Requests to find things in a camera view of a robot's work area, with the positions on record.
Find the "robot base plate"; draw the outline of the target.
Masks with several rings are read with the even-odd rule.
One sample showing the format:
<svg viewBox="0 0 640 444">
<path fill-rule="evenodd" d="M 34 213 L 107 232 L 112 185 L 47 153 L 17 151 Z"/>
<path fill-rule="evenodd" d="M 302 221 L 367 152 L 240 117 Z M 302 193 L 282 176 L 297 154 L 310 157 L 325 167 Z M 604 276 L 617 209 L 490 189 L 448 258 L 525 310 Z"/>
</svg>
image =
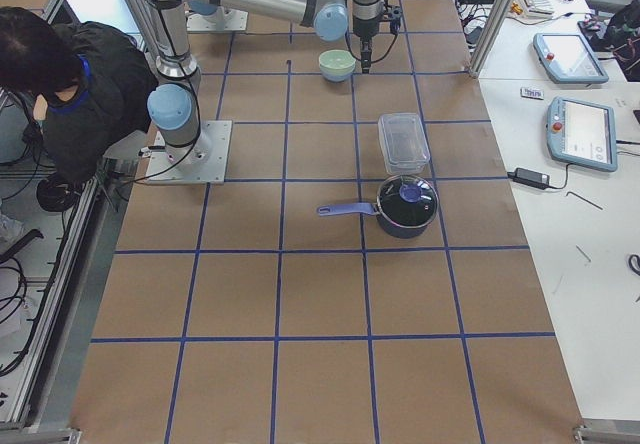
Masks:
<svg viewBox="0 0 640 444">
<path fill-rule="evenodd" d="M 194 147 L 167 146 L 160 131 L 145 173 L 145 182 L 152 185 L 223 184 L 227 169 L 232 134 L 231 120 L 203 121 Z"/>
</svg>

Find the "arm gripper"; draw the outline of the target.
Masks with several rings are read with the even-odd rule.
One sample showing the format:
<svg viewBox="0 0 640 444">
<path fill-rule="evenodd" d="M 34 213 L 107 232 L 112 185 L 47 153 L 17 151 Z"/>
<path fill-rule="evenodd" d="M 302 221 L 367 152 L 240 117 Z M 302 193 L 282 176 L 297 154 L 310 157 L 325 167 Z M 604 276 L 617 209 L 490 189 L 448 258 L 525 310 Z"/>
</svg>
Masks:
<svg viewBox="0 0 640 444">
<path fill-rule="evenodd" d="M 397 36 L 401 27 L 402 9 L 388 0 L 371 3 L 352 1 L 353 32 L 360 40 L 361 71 L 369 73 L 372 67 L 372 38 L 380 32 L 382 23 L 389 24 L 389 31 Z"/>
</svg>

